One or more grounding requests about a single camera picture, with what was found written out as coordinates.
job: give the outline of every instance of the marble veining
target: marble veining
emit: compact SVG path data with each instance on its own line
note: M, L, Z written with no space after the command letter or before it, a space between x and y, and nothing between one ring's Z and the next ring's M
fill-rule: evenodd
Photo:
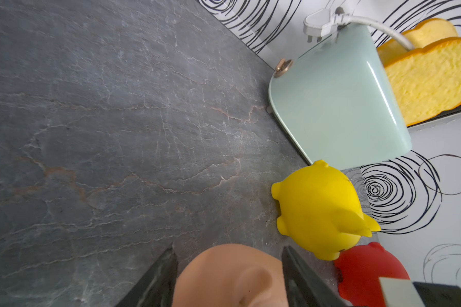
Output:
M171 242L296 246L272 72L195 1L0 0L0 306L114 305Z

